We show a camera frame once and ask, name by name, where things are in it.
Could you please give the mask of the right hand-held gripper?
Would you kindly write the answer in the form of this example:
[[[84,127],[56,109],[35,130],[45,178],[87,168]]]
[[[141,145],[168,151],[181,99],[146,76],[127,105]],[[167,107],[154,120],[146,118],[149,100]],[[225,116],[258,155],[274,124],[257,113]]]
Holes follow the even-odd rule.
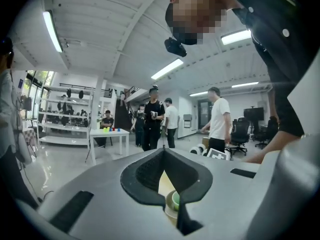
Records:
[[[224,152],[218,151],[216,149],[208,149],[207,150],[207,157],[218,159],[218,160],[225,160],[230,161],[231,160],[231,153],[228,149],[225,149]]]

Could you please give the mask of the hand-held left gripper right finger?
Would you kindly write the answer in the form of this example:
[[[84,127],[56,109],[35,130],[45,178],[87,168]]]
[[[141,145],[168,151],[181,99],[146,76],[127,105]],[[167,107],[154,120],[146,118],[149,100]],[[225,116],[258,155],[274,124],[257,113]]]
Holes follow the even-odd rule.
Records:
[[[221,222],[258,169],[253,163],[165,149],[164,171],[180,196],[176,228],[186,236],[215,220]]]

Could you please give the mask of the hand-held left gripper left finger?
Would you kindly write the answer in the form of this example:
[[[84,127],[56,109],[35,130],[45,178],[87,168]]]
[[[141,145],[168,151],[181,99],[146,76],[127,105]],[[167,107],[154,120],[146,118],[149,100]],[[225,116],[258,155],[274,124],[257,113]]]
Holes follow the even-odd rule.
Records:
[[[143,205],[133,200],[121,186],[122,171],[151,154],[137,153],[95,165],[54,193],[37,210],[50,221],[79,191],[93,194],[68,232],[80,240],[178,240],[180,231],[161,206]]]

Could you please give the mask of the green cup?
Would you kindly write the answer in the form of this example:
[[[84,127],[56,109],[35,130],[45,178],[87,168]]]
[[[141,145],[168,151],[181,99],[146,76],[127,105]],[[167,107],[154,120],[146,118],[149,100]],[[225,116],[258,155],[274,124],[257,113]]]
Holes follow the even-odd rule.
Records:
[[[174,210],[178,211],[179,210],[179,206],[180,206],[180,195],[178,194],[177,191],[175,191],[172,194],[171,199],[172,199]]]

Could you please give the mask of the brown glass bowl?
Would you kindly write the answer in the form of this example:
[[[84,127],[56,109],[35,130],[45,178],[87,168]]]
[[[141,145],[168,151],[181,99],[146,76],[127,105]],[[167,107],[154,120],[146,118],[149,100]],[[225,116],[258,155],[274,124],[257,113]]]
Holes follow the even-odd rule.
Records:
[[[167,216],[171,218],[177,218],[178,217],[178,211],[175,209],[175,205],[172,199],[173,194],[175,193],[175,190],[172,190],[165,198],[165,209],[164,212]]]

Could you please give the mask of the white saucer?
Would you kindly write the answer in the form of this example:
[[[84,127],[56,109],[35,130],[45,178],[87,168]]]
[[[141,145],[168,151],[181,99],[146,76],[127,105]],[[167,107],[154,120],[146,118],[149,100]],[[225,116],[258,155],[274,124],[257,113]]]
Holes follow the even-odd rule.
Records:
[[[166,216],[168,217],[168,219],[170,220],[170,222],[172,223],[172,225],[174,227],[176,227],[177,219],[178,219],[178,212],[175,211],[174,209],[171,209],[169,206],[165,207],[164,212],[165,212]]]

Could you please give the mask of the person's right forearm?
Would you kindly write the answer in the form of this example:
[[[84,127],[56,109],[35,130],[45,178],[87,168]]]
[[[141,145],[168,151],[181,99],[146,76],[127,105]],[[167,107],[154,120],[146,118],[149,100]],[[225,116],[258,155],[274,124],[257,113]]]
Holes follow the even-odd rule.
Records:
[[[266,154],[273,151],[281,151],[287,144],[301,138],[302,135],[296,136],[285,131],[278,131],[270,143],[263,148],[258,154],[245,160],[246,163],[261,164]]]

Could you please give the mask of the black office chair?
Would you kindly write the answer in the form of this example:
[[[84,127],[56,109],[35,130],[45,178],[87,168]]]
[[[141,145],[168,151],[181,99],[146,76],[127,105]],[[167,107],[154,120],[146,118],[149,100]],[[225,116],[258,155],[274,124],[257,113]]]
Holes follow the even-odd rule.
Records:
[[[248,149],[245,147],[245,143],[249,142],[250,135],[248,134],[250,122],[245,118],[239,118],[233,127],[231,132],[231,155],[233,156],[236,152],[243,152],[247,155]]]
[[[278,128],[279,124],[277,118],[275,116],[270,116],[267,127],[258,131],[257,134],[254,135],[255,140],[258,141],[258,143],[255,144],[255,147],[260,147],[261,149],[266,147],[277,134]]]

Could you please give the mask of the black glass door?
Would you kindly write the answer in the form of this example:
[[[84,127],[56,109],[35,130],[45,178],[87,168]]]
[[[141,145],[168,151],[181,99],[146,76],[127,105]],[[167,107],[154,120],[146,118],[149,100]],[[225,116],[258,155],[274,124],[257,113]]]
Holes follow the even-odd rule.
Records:
[[[213,103],[208,99],[198,101],[198,129],[201,130],[211,119]]]

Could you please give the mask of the black monitor on stand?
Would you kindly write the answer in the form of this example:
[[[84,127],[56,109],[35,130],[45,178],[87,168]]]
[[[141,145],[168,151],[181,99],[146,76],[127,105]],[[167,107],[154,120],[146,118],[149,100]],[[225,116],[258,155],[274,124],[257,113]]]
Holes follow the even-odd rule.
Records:
[[[243,115],[250,123],[250,133],[257,134],[259,132],[259,122],[265,120],[264,108],[254,108],[252,106],[251,108],[244,109]]]

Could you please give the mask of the set of black headsets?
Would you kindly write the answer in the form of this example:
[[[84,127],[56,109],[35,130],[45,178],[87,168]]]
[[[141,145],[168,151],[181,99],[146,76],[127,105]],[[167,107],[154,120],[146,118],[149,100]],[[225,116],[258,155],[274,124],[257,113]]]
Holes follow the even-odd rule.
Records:
[[[91,91],[83,89],[50,88],[41,99],[46,102],[46,121],[63,127],[87,128],[91,115],[91,95]]]

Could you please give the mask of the dark staircase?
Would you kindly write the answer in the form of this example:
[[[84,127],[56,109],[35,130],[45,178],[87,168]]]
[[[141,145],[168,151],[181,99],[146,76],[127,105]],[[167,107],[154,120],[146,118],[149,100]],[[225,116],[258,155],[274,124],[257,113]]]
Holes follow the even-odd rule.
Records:
[[[134,113],[137,108],[133,108],[131,101],[145,94],[147,91],[133,86],[130,89],[114,90],[116,94],[116,104],[114,113],[114,127],[122,130],[131,131],[134,122]]]

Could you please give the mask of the grey round shell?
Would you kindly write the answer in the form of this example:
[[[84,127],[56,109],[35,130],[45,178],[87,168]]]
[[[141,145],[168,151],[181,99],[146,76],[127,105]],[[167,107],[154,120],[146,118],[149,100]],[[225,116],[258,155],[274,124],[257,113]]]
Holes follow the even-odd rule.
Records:
[[[15,138],[15,156],[23,164],[29,165],[32,162],[31,154],[22,131],[14,133]]]

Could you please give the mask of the person's black shirt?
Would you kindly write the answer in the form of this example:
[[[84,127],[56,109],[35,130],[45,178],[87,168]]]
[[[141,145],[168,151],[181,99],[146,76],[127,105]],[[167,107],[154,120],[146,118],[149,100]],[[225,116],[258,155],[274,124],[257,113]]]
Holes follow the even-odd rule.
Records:
[[[312,9],[320,0],[238,0],[234,14],[251,31],[275,91],[279,130],[300,137],[302,125],[288,95],[306,73],[320,48],[313,37]]]

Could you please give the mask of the large window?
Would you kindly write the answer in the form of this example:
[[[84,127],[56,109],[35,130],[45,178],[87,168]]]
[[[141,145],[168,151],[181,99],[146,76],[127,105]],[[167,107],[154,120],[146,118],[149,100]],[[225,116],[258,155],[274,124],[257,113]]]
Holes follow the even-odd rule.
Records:
[[[54,71],[27,71],[22,95],[31,99],[31,110],[21,112],[23,119],[35,119],[38,116],[39,99],[45,98],[48,94],[48,91],[43,89],[43,86],[50,86],[54,75]]]

